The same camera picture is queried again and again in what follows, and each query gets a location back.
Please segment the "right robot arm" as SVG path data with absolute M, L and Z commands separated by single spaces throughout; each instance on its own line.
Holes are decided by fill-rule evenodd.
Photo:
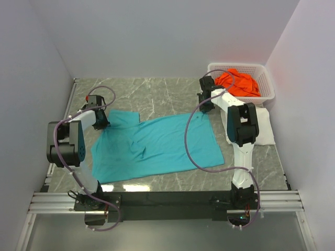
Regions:
M 211 76 L 199 79 L 202 92 L 198 94 L 202 112 L 208 112 L 218 106 L 226 113 L 227 138 L 234 151 L 234 175 L 231 184 L 230 204 L 237 209 L 253 203 L 255 194 L 252 179 L 252 152 L 259 135 L 256 107 L 253 103 L 238 100 L 225 89 L 215 85 Z

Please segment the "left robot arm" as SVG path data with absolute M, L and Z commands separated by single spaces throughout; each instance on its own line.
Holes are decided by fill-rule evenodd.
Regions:
M 105 198 L 99 181 L 85 162 L 84 131 L 90 126 L 102 130 L 110 125 L 105 107 L 104 97 L 88 95 L 78 116 L 50 122 L 47 127 L 47 160 L 68 171 L 80 187 L 73 197 L 76 205 L 89 210 L 102 209 Z

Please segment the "turquoise t shirt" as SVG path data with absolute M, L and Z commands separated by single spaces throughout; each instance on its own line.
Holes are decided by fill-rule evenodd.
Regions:
M 92 174 L 102 184 L 225 162 L 205 113 L 141 122 L 137 112 L 112 110 L 108 120 L 91 148 Z

